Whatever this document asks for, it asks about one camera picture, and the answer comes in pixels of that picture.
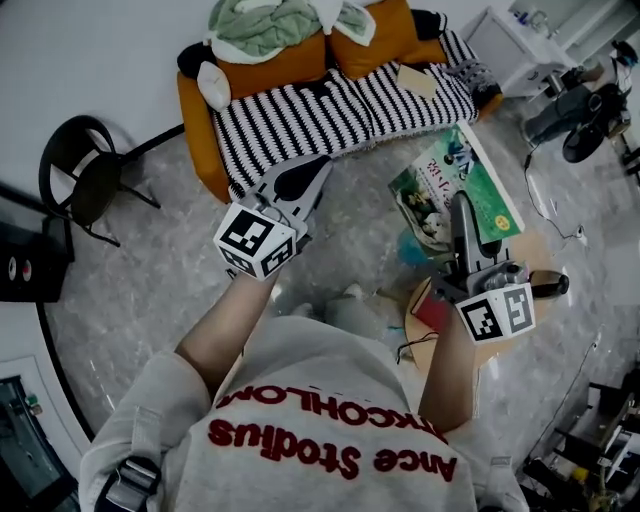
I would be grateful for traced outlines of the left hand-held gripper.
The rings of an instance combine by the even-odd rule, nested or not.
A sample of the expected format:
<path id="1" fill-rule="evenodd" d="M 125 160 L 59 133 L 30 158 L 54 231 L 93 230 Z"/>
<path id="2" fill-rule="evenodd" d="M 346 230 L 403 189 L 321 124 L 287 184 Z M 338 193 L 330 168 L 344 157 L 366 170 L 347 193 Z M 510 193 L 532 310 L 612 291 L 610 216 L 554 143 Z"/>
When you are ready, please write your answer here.
<path id="1" fill-rule="evenodd" d="M 214 236 L 223 259 L 259 281 L 279 271 L 308 237 L 308 218 L 332 169 L 329 156 L 316 154 L 267 170 L 257 192 L 229 206 Z"/>

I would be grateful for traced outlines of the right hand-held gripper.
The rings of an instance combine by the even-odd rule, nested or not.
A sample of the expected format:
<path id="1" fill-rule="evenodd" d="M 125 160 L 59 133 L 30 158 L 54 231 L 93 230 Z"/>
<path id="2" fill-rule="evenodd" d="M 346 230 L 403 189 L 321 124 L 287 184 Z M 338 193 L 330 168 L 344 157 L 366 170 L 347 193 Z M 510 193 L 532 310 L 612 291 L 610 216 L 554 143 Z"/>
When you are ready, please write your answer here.
<path id="1" fill-rule="evenodd" d="M 456 259 L 432 269 L 432 298 L 453 306 L 477 345 L 534 329 L 535 306 L 569 291 L 566 274 L 531 268 L 508 238 L 482 245 L 473 205 L 462 191 L 451 201 L 451 237 Z"/>

